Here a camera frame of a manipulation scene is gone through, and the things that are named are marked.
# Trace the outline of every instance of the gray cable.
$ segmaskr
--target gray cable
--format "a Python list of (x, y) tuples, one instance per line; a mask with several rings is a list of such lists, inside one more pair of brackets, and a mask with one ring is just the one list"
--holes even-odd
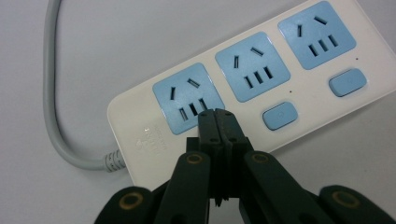
[(79, 157), (74, 149), (65, 142), (58, 127), (55, 109), (55, 48), (56, 23), (61, 0), (49, 0), (44, 28), (44, 83), (43, 106), (49, 139), (59, 155), (70, 164), (86, 170), (116, 171), (125, 167), (119, 150), (105, 155), (101, 160), (89, 160)]

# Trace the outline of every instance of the metal rivet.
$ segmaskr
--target metal rivet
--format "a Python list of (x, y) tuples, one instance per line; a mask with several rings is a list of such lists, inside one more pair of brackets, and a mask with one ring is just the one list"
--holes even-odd
[(357, 208), (361, 205), (359, 199), (348, 192), (336, 191), (332, 194), (332, 198), (339, 204), (347, 208)]
[(202, 156), (198, 155), (198, 154), (192, 154), (190, 156), (187, 157), (187, 162), (190, 164), (199, 164), (204, 160), (204, 158), (202, 158)]
[(143, 195), (139, 192), (127, 193), (120, 199), (120, 208), (123, 210), (135, 209), (143, 202)]
[(253, 159), (257, 163), (266, 163), (269, 161), (268, 157), (262, 154), (253, 154), (251, 156), (251, 159)]

